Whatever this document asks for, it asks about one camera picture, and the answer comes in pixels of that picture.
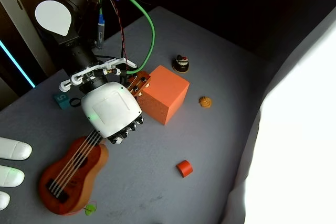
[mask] teal block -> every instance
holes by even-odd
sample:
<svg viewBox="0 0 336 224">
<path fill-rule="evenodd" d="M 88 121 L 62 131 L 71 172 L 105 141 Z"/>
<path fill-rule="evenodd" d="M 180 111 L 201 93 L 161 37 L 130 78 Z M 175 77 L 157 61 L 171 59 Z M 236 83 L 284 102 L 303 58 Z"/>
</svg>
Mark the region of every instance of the teal block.
<svg viewBox="0 0 336 224">
<path fill-rule="evenodd" d="M 65 93 L 54 94 L 54 100 L 63 110 L 70 107 L 70 99 Z"/>
</svg>

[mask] gray tabletop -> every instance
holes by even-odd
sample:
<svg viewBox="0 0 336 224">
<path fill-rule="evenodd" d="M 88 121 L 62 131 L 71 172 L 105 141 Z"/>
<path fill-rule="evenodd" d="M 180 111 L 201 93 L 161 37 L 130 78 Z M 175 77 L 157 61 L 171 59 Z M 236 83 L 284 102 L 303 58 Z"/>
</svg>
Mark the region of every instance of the gray tabletop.
<svg viewBox="0 0 336 224">
<path fill-rule="evenodd" d="M 0 160 L 26 174 L 17 188 L 0 188 L 10 194 L 9 206 L 0 212 L 1 223 L 217 223 L 233 184 L 241 152 L 255 116 L 251 92 L 254 72 L 260 66 L 249 52 L 161 8 L 150 12 L 156 26 L 156 44 L 145 70 L 158 65 L 171 69 L 177 54 L 190 59 L 183 78 L 190 82 L 184 104 L 163 126 L 145 113 L 145 123 L 121 145 L 107 143 L 110 157 L 98 174 L 91 200 L 97 212 L 86 216 L 58 216 L 39 200 L 41 172 L 60 159 L 70 144 L 89 133 L 91 126 L 81 108 L 61 110 L 53 100 L 63 71 L 39 84 L 0 113 L 0 136 L 29 143 L 32 155 L 25 161 Z M 150 44 L 144 17 L 125 29 L 129 59 L 140 63 Z M 97 54 L 119 56 L 120 34 L 108 39 Z M 79 96 L 71 89 L 71 97 Z M 210 109 L 198 99 L 209 96 Z M 194 172 L 182 178 L 175 168 L 187 159 Z"/>
</svg>

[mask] orange cube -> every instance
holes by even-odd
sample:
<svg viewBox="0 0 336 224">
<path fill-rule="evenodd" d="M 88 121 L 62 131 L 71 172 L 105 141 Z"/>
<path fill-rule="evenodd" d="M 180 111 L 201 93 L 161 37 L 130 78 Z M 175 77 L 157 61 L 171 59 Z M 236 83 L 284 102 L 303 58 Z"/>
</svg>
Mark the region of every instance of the orange cube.
<svg viewBox="0 0 336 224">
<path fill-rule="evenodd" d="M 150 76 L 150 85 L 142 90 L 138 103 L 144 112 L 165 125 L 182 105 L 189 82 L 163 66 Z"/>
</svg>

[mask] blue light strip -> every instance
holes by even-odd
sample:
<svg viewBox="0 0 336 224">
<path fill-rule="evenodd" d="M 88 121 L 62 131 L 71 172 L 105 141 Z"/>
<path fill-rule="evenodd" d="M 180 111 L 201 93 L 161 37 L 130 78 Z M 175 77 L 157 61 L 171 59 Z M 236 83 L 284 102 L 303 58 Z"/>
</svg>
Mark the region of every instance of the blue light strip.
<svg viewBox="0 0 336 224">
<path fill-rule="evenodd" d="M 23 69 L 20 67 L 20 65 L 17 63 L 17 61 L 14 59 L 14 57 L 11 55 L 11 53 L 8 51 L 8 49 L 5 47 L 5 45 L 2 43 L 1 40 L 0 40 L 0 46 L 5 51 L 5 53 L 8 55 L 8 57 L 12 60 L 14 65 L 17 67 L 17 69 L 20 70 L 21 74 L 26 78 L 26 80 L 29 82 L 29 84 L 34 88 L 35 85 L 33 84 L 33 82 L 30 80 L 28 75 L 23 71 Z"/>
</svg>

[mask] small red object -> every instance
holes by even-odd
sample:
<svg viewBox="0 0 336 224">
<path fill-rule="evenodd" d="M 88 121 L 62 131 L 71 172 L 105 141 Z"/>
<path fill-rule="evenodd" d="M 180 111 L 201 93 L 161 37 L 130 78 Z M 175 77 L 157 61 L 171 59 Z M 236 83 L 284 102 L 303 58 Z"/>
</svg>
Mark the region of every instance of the small red object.
<svg viewBox="0 0 336 224">
<path fill-rule="evenodd" d="M 187 160 L 180 162 L 176 167 L 180 171 L 182 177 L 186 177 L 193 172 L 193 167 Z"/>
</svg>

